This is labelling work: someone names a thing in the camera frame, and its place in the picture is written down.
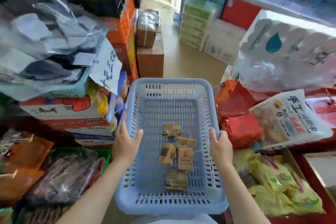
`hand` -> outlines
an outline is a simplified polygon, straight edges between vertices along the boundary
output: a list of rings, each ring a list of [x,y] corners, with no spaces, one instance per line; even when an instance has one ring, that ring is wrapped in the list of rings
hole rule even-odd
[[[120,125],[120,130],[116,131],[116,137],[112,147],[112,160],[121,160],[128,164],[127,167],[129,167],[138,153],[143,134],[144,131],[140,129],[134,141],[131,141],[125,120],[123,120]]]
[[[217,168],[226,167],[232,165],[233,150],[232,143],[228,138],[226,131],[220,132],[220,138],[217,140],[216,132],[213,128],[210,128],[210,153]]]

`person's left hand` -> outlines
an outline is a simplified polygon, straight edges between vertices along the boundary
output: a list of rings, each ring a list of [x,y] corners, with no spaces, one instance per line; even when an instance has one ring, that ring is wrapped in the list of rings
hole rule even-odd
[[[140,129],[132,141],[128,134],[125,120],[123,120],[120,130],[116,131],[116,137],[112,146],[112,160],[125,162],[129,167],[138,153],[143,134],[144,131]]]

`white snack bag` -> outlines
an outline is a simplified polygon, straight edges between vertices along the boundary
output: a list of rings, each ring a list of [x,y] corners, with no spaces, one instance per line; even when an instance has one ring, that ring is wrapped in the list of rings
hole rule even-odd
[[[249,110],[263,128],[263,150],[278,150],[331,137],[331,126],[305,103],[303,89],[279,93]]]

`blue plastic basket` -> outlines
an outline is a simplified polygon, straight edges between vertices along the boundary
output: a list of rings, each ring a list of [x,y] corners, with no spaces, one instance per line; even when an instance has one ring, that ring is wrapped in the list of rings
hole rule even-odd
[[[202,79],[141,78],[133,82],[127,100],[126,125],[134,139],[143,138],[139,152],[115,193],[115,201],[126,214],[194,215],[220,214],[228,207],[218,170],[209,149],[210,127],[219,128],[210,84]],[[168,191],[169,168],[158,163],[162,145],[173,138],[162,137],[162,125],[177,122],[183,134],[196,139],[194,170],[188,176],[187,192]]]

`orange snack bag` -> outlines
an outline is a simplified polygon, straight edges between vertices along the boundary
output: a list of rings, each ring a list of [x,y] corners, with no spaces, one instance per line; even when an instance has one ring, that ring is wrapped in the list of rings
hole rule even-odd
[[[233,149],[252,147],[254,142],[261,138],[263,132],[253,114],[230,117],[223,121],[222,129],[227,132]]]
[[[54,143],[29,133],[8,131],[0,141],[1,161],[7,162],[3,172],[18,167],[39,169]]]
[[[0,207],[14,205],[42,177],[43,171],[19,168],[0,175]]]

